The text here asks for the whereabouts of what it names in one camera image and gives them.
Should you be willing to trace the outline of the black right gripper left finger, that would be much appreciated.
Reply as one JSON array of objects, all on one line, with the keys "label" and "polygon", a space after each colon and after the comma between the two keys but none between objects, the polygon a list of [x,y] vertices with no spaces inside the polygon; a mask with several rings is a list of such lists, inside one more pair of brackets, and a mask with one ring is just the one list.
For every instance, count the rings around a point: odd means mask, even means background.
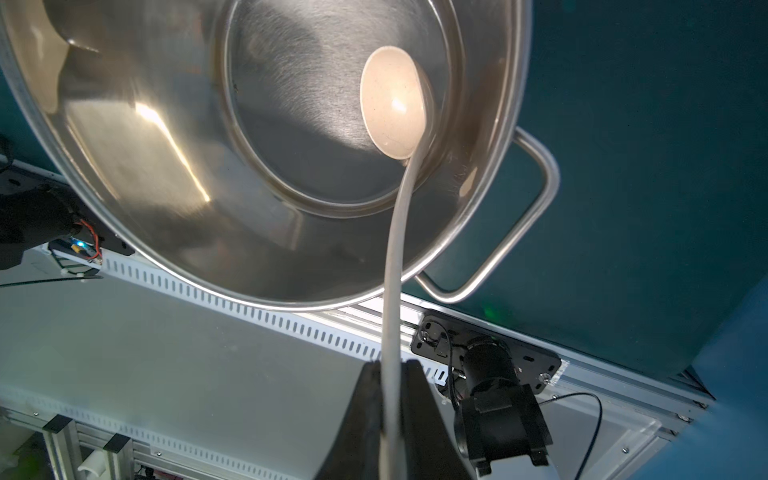
[{"label": "black right gripper left finger", "polygon": [[378,479],[382,426],[380,362],[367,362],[315,479]]}]

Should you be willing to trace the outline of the stainless steel pot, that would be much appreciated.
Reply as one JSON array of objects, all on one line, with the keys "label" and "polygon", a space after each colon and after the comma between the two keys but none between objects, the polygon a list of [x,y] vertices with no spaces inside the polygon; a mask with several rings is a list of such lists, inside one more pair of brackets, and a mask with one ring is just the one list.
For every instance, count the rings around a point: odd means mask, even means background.
[{"label": "stainless steel pot", "polygon": [[[474,293],[549,206],[546,148],[518,124],[530,1],[5,1],[1,69],[72,189],[150,261],[208,293],[280,311],[378,296],[404,168],[372,142],[369,55],[405,50],[434,101],[404,280]],[[460,287],[427,267],[516,143],[538,198]]]}]

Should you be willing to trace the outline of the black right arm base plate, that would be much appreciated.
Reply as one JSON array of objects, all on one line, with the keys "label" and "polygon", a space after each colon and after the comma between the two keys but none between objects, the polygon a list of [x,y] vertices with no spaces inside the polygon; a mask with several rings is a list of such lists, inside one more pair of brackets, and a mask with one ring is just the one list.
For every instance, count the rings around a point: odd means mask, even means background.
[{"label": "black right arm base plate", "polygon": [[554,352],[436,311],[427,312],[410,343],[411,352],[445,366],[464,379],[456,382],[467,397],[490,378],[514,378],[539,394],[555,380],[563,361]]}]

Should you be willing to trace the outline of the beige plastic ladle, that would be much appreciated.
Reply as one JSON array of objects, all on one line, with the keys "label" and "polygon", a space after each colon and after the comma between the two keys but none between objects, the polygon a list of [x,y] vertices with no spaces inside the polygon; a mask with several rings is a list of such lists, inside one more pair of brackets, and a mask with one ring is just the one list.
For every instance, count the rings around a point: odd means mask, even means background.
[{"label": "beige plastic ladle", "polygon": [[383,433],[380,477],[401,479],[401,293],[407,221],[413,191],[431,142],[433,100],[422,69],[403,49],[383,46],[367,59],[360,79],[360,108],[373,144],[402,161],[388,234],[383,279],[381,388]]}]

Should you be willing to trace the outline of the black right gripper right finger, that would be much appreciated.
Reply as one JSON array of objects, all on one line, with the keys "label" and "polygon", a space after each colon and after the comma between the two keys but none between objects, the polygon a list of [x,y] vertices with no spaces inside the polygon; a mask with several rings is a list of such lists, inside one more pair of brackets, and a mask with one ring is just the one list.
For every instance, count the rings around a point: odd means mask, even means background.
[{"label": "black right gripper right finger", "polygon": [[448,435],[417,360],[408,360],[401,367],[401,411],[406,479],[472,478]]}]

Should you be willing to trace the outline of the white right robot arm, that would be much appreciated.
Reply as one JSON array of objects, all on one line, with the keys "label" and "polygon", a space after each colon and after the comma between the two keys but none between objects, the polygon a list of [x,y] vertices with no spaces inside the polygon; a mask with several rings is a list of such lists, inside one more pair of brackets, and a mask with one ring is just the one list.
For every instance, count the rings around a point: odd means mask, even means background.
[{"label": "white right robot arm", "polygon": [[518,379],[507,350],[493,341],[467,348],[444,334],[450,370],[465,376],[466,394],[454,404],[449,434],[416,360],[366,363],[318,479],[472,479],[497,460],[526,456],[548,463],[552,438],[530,386]]}]

